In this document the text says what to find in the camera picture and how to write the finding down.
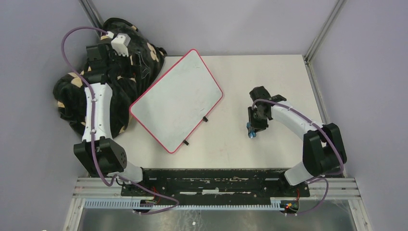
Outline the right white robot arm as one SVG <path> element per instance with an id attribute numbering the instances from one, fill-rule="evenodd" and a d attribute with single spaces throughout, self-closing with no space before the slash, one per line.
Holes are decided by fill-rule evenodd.
<path id="1" fill-rule="evenodd" d="M 249 138 L 256 137 L 257 133 L 268 128 L 269 121 L 275 120 L 303 142 L 302 160 L 279 177 L 278 190 L 282 195 L 292 195 L 301 183 L 343 173 L 347 157 L 336 124 L 323 124 L 308 118 L 286 98 L 279 94 L 271 96 L 263 86 L 253 88 L 249 95 L 253 101 L 252 106 L 248 107 L 246 124 Z"/>

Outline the red framed whiteboard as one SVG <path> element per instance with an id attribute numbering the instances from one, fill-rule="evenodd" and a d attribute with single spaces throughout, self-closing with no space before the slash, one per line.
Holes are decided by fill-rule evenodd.
<path id="1" fill-rule="evenodd" d="M 170 154 L 223 98 L 203 58 L 191 49 L 129 108 L 138 123 Z"/>

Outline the blue whiteboard eraser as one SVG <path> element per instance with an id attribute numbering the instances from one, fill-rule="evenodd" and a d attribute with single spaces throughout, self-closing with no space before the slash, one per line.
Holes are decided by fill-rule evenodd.
<path id="1" fill-rule="evenodd" d="M 247 130 L 248 130 L 248 137 L 249 137 L 250 139 L 256 137 L 255 129 L 252 127 L 252 125 L 251 125 L 250 122 L 248 122 L 248 123 L 246 124 L 246 127 L 247 127 Z"/>

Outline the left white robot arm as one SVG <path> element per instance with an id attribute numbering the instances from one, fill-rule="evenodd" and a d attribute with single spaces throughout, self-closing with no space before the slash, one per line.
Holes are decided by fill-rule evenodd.
<path id="1" fill-rule="evenodd" d="M 73 147 L 76 158 L 91 177 L 100 177 L 107 186 L 115 179 L 133 183 L 133 190 L 144 196 L 151 182 L 143 178 L 143 169 L 128 163 L 125 149 L 113 140 L 110 109 L 114 77 L 122 70 L 119 56 L 108 43 L 86 47 L 90 70 L 84 72 L 86 99 L 85 129 L 81 143 Z"/>

